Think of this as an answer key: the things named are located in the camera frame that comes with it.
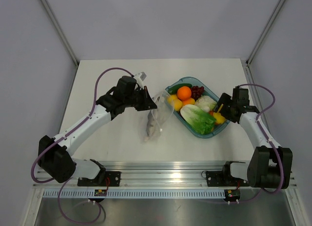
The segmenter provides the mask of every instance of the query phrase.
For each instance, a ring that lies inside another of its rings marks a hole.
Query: cucumber
[[[177,90],[183,86],[187,86],[189,88],[192,88],[192,85],[190,83],[179,83],[177,85],[172,86],[171,88],[168,89],[169,94],[176,94]]]

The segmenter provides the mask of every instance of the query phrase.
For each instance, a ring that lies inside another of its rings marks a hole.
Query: blue plastic tray
[[[172,86],[180,84],[180,83],[190,83],[193,86],[199,86],[199,87],[203,86],[205,88],[205,92],[203,93],[203,95],[208,95],[209,97],[214,99],[216,102],[219,100],[219,97],[217,97],[216,94],[214,94],[206,85],[204,85],[201,81],[199,81],[198,79],[196,79],[194,77],[184,77],[184,78],[180,79],[179,81],[175,82],[174,84],[172,84],[171,86],[168,86],[166,88],[166,91],[168,91],[169,88],[171,88]],[[188,130],[190,130],[190,132],[192,132],[197,137],[205,138],[205,139],[214,137],[215,135],[219,134],[230,122],[229,120],[227,120],[224,124],[216,125],[214,127],[213,132],[211,132],[207,135],[201,135],[201,134],[195,132],[191,128],[191,126],[176,111],[174,111],[174,114],[184,124],[184,126],[186,126]]]

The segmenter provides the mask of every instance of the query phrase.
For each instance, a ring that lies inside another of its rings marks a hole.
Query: white table surface
[[[133,74],[144,71],[145,84],[153,96],[182,77],[198,78],[217,96],[246,83],[240,59],[154,59],[154,60],[83,60],[80,62],[61,131],[84,116],[92,106],[94,85],[99,74],[110,67],[123,67]],[[99,82],[97,98],[117,84],[126,75],[111,71]],[[74,158],[97,161],[245,161],[250,160],[253,147],[240,125],[230,123],[221,133],[210,139],[195,137],[173,115],[166,122],[157,141],[144,142],[142,123],[146,111],[134,108],[118,115],[92,136],[76,151]]]

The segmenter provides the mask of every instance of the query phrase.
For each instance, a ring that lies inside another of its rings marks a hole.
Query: metal corner post
[[[58,20],[56,19],[56,16],[54,15],[54,12],[53,10],[51,9],[50,7],[50,4],[48,2],[48,0],[40,0],[41,1],[41,4],[45,10],[45,12],[47,13],[49,19],[51,20],[59,38],[61,39],[62,43],[64,44],[64,47],[66,49],[66,51],[68,52],[69,56],[71,57],[76,69],[78,68],[79,66],[79,60],[77,59],[75,53],[73,52],[66,36],[64,35],[60,25],[59,25],[59,22]]]
[[[265,40],[267,34],[269,33],[270,29],[272,28],[277,16],[279,15],[280,11],[282,10],[284,4],[286,3],[287,0],[278,0],[278,3],[276,4],[269,20],[267,21],[264,29],[262,30],[260,37],[258,38],[255,46],[253,47],[252,52],[250,53],[246,63],[247,66],[249,67],[250,64],[252,63],[255,55],[257,54],[258,50],[260,49],[263,41]]]

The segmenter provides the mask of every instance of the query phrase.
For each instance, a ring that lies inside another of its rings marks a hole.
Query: metal base plate
[[[109,178],[110,180],[110,187],[119,187],[120,184],[120,175],[121,172],[120,171],[106,171],[105,172],[105,177],[104,177],[104,181],[100,184],[94,184],[92,182],[92,180],[87,179],[87,178],[82,178],[82,179],[78,179],[78,186],[82,186],[82,187],[95,187],[95,186],[100,186],[100,187],[106,187],[106,178]]]

